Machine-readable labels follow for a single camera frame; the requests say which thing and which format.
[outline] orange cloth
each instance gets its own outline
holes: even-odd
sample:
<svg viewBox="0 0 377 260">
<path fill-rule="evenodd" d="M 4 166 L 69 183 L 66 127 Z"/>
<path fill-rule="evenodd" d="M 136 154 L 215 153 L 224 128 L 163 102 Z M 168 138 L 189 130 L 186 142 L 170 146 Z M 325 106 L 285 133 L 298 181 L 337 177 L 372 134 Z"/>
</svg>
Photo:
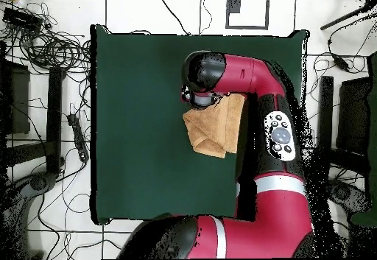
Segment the orange cloth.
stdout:
<svg viewBox="0 0 377 260">
<path fill-rule="evenodd" d="M 243 106 L 244 96 L 231 94 L 205 110 L 184 113 L 183 120 L 194 151 L 219 158 L 224 158 L 226 152 L 237 153 Z"/>
</svg>

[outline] power strip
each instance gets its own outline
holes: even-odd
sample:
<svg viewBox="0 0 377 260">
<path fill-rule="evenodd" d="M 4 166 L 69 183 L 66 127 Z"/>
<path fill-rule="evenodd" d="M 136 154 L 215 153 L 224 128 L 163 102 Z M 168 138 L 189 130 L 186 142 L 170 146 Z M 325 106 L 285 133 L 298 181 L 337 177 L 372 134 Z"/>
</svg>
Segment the power strip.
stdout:
<svg viewBox="0 0 377 260">
<path fill-rule="evenodd" d="M 70 125 L 74 131 L 74 146 L 79 152 L 79 158 L 83 163 L 87 163 L 89 160 L 88 149 L 85 144 L 85 136 L 82 134 L 79 119 L 74 114 L 67 115 L 68 125 Z"/>
</svg>

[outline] green table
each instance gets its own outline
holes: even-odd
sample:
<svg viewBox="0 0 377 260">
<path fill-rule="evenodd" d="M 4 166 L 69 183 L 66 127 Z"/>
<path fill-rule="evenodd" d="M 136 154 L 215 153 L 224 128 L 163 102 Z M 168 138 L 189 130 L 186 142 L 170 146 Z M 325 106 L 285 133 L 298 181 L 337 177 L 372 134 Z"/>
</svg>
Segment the green table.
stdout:
<svg viewBox="0 0 377 260">
<path fill-rule="evenodd" d="M 182 118 L 189 107 L 180 101 L 183 61 L 202 49 L 274 60 L 300 99 L 308 35 L 307 31 L 288 38 L 131 35 L 92 27 L 91 43 L 96 48 L 92 218 L 103 223 L 108 218 L 151 219 L 165 212 L 232 217 L 236 155 L 220 159 L 193 151 Z"/>
</svg>

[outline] white stripe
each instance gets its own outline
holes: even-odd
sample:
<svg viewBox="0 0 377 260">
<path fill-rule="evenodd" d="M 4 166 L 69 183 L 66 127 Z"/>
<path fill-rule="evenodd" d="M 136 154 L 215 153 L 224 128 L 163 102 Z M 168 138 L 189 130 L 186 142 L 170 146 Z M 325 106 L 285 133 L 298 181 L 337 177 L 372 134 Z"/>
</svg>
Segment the white stripe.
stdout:
<svg viewBox="0 0 377 260">
<path fill-rule="evenodd" d="M 225 229 L 224 225 L 220 220 L 211 216 L 215 222 L 216 230 L 217 230 L 217 255 L 216 259 L 225 259 L 227 254 L 227 239 L 225 236 Z"/>
<path fill-rule="evenodd" d="M 273 190 L 285 190 L 301 193 L 305 196 L 303 182 L 287 175 L 271 175 L 256 180 L 257 193 Z"/>
</svg>

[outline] red robot arm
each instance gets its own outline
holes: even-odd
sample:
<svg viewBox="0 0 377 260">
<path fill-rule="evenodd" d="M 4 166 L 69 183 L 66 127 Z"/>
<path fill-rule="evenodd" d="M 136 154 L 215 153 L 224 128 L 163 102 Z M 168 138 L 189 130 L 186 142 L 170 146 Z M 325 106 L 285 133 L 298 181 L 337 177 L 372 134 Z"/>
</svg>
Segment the red robot arm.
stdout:
<svg viewBox="0 0 377 260">
<path fill-rule="evenodd" d="M 167 241 L 169 234 L 175 238 L 164 250 L 145 250 L 145 258 L 286 258 L 293 257 L 308 241 L 311 215 L 299 144 L 280 73 L 269 63 L 250 57 L 195 52 L 186 58 L 181 98 L 194 108 L 206 108 L 229 93 L 247 98 L 256 95 L 256 110 L 249 111 L 256 113 L 255 123 L 249 124 L 255 142 L 247 142 L 247 149 L 253 153 L 247 169 L 253 173 L 242 184 L 257 186 L 256 218 L 251 222 L 196 216 L 150 222 L 159 223 L 165 232 L 165 237 L 155 237 L 158 243 Z M 125 245 L 119 258 L 129 258 L 132 245 L 137 247 L 143 236 L 154 239 L 147 226 L 131 236 L 133 243 Z"/>
</svg>

